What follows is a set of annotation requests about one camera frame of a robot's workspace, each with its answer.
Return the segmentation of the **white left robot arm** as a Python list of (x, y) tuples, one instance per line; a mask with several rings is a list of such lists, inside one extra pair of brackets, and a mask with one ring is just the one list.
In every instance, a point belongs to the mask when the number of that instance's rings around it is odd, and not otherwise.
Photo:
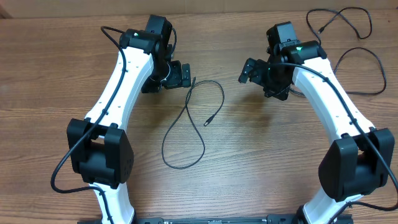
[(151, 15), (144, 30), (122, 32), (117, 64), (99, 100), (67, 127), (72, 169), (95, 191), (98, 223), (136, 221), (127, 191), (134, 153), (126, 130), (139, 94), (191, 85), (189, 65), (172, 60), (174, 31), (165, 17)]

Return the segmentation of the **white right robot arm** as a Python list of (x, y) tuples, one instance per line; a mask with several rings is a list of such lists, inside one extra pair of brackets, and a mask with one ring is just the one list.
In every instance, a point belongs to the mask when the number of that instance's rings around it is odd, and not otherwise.
[(301, 42), (290, 22), (267, 31), (267, 61), (249, 58), (240, 83), (260, 85), (266, 97), (284, 101), (296, 86), (324, 126), (330, 148), (318, 168), (320, 190), (293, 215), (268, 215), (268, 223), (351, 223), (344, 210), (394, 180), (395, 139), (360, 113), (335, 77), (317, 41)]

